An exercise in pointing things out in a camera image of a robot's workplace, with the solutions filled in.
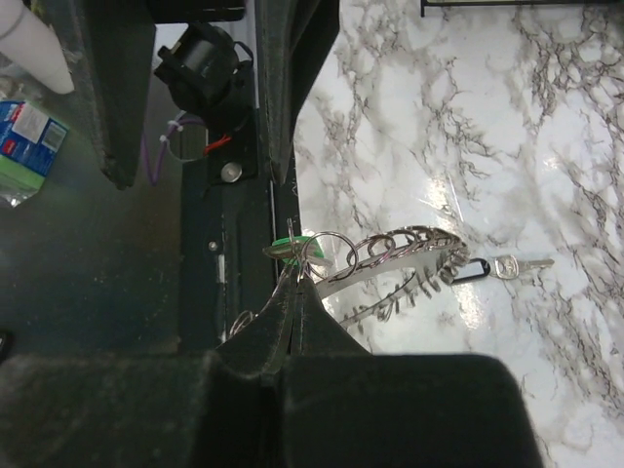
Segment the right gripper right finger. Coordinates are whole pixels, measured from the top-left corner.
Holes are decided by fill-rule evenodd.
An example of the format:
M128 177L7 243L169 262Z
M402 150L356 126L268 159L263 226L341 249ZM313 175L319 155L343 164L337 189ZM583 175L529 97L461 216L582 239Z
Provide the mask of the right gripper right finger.
M309 282L272 295L287 354L274 362L276 467L539 467L519 384L482 354L309 355L295 317L325 311Z

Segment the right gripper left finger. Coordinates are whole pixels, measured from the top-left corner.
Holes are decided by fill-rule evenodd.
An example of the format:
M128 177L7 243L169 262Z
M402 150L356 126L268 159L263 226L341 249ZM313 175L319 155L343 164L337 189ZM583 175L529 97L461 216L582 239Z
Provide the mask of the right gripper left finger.
M1 369L5 467L284 467L275 356L250 324L215 351L17 356Z

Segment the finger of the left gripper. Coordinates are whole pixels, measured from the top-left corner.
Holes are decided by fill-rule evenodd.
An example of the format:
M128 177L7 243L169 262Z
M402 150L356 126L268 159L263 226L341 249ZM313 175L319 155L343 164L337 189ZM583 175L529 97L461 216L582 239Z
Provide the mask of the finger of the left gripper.
M144 1L64 1L82 57L72 78L80 122L100 170L118 189L131 187L151 75L155 24Z
M299 112L337 37L338 0L254 3L259 137L272 180L283 184Z

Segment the round metal keyring disc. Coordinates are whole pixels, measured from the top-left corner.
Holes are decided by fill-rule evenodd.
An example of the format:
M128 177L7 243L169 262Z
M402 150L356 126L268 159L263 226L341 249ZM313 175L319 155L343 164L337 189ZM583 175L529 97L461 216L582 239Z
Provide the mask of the round metal keyring disc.
M437 227L407 226L370 236L350 245L347 266L315 283L316 299L325 300L359 283L390 275L394 289L369 305L359 305L337 320L318 303L300 314L300 330L314 344L329 341L368 317L386 322L400 309L400 301L415 304L421 295L432 298L441 285L451 285L469 261L467 245Z

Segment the key with green tag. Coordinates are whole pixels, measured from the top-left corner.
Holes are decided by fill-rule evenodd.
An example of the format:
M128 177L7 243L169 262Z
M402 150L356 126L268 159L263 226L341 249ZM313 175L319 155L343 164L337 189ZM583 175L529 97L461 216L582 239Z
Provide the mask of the key with green tag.
M333 262L325 257L325 254L317 242L310 236L295 236L293 220L287 219L288 236L274 241L262 252L273 259L281 260L287 265L294 266L319 266L329 268Z

